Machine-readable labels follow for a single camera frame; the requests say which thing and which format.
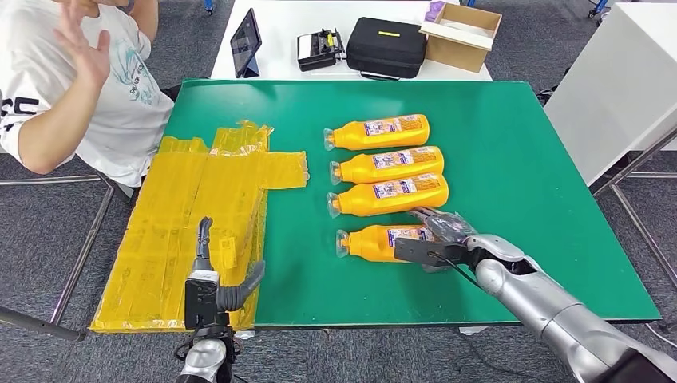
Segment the person's right hand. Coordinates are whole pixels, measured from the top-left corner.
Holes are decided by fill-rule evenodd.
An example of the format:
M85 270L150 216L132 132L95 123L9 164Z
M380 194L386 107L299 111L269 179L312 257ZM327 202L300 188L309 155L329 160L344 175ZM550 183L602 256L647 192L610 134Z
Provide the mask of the person's right hand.
M90 44L81 28L85 10L77 1L62 2L58 27L54 30L56 39L74 60L77 76L93 87L101 89L109 71L109 31L102 29L97 35L97 44Z

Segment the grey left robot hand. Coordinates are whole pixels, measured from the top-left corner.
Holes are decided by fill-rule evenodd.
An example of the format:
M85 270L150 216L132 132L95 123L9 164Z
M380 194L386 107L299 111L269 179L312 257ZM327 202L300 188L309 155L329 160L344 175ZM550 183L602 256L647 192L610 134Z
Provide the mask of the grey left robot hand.
M196 258L192 264L190 276L207 276L215 279L216 307L219 311L236 311L242 309L248 297L260 285L265 275L266 262L260 260L254 264L247 277L237 286L221 286L219 275L212 267L209 257L209 231L213 219L203 217L197 231Z

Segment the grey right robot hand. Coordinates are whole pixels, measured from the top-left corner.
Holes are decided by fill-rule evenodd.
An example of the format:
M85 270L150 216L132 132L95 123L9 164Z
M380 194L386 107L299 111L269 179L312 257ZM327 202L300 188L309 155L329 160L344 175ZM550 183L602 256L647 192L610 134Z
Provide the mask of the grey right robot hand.
M433 234L437 242L465 245L465 241L478 231L457 212L449 213L430 207L416 207L409 215L419 219Z

